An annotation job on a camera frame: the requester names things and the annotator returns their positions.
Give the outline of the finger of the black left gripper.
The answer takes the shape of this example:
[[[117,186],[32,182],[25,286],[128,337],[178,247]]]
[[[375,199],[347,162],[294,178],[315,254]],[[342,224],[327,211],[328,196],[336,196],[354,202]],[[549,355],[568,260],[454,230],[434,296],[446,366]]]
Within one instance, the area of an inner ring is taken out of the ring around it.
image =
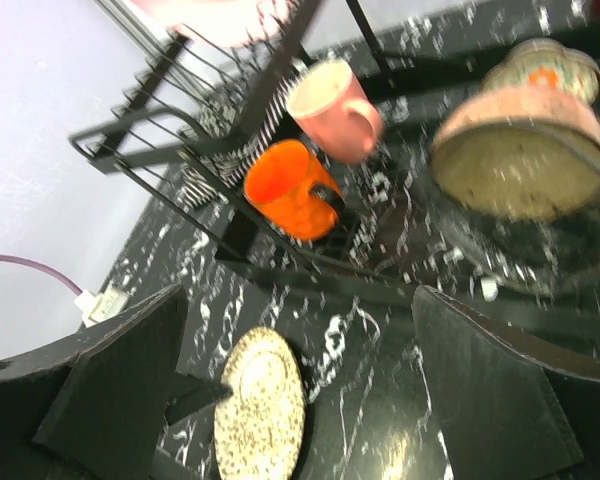
[[[210,405],[230,398],[233,390],[220,381],[175,372],[170,383],[165,420],[173,425]]]

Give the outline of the pink round plate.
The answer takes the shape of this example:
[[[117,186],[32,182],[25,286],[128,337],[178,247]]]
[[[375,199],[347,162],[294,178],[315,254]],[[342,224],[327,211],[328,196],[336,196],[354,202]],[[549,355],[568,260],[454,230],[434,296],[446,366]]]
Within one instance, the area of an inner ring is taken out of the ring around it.
[[[288,1],[131,1],[166,29],[219,47],[237,47],[276,34],[289,19]]]

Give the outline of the pink ceramic mug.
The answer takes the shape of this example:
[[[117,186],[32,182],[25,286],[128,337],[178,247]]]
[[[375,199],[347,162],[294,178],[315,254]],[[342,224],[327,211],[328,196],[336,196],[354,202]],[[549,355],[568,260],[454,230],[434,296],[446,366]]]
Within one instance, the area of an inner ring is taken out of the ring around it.
[[[343,59],[309,68],[290,91],[286,108],[321,150],[346,164],[364,162],[384,129],[380,113]]]

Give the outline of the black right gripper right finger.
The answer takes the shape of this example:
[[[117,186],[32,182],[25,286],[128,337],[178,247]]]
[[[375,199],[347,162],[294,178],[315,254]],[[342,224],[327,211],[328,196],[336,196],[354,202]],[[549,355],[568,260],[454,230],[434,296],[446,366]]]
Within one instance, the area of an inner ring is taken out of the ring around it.
[[[600,360],[427,286],[411,312],[457,479],[600,479]]]

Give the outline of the orange plastic cup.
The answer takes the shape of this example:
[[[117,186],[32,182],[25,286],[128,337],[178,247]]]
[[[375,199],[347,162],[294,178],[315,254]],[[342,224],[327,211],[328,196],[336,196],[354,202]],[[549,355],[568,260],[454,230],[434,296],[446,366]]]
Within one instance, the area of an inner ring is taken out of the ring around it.
[[[336,181],[298,140],[278,142],[257,159],[246,174],[244,195],[266,219],[300,241],[325,237],[345,210]]]

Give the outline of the flower-shaped patterned dish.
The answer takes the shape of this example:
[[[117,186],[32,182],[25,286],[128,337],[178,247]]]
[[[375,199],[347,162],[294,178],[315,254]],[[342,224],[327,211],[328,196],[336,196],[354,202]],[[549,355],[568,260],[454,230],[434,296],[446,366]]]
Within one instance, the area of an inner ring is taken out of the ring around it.
[[[515,46],[485,75],[482,89],[527,84],[559,89],[593,104],[600,94],[600,68],[579,50],[551,39],[531,39]]]

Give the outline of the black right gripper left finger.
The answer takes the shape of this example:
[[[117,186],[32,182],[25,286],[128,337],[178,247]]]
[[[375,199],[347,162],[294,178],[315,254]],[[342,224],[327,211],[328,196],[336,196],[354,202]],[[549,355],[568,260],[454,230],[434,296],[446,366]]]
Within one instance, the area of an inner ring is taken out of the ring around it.
[[[0,360],[0,479],[148,478],[186,310],[169,286]]]

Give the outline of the clear glass bowl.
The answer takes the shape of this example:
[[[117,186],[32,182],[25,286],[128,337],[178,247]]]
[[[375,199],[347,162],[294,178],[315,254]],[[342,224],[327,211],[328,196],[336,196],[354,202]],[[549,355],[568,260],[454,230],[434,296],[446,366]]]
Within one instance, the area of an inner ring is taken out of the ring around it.
[[[501,284],[542,296],[570,293],[600,280],[600,195],[552,221],[508,220],[469,210],[442,191],[429,168],[421,175],[432,221],[445,239]],[[575,146],[569,151],[600,175]]]

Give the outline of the beige speckled bowl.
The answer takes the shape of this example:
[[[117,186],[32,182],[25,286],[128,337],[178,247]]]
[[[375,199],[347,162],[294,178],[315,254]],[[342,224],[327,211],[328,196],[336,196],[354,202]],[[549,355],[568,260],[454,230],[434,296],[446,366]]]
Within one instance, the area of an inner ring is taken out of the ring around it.
[[[469,210],[552,221],[600,195],[600,175],[570,146],[600,168],[600,120],[587,103],[550,87],[501,87],[466,100],[443,122],[429,168]]]

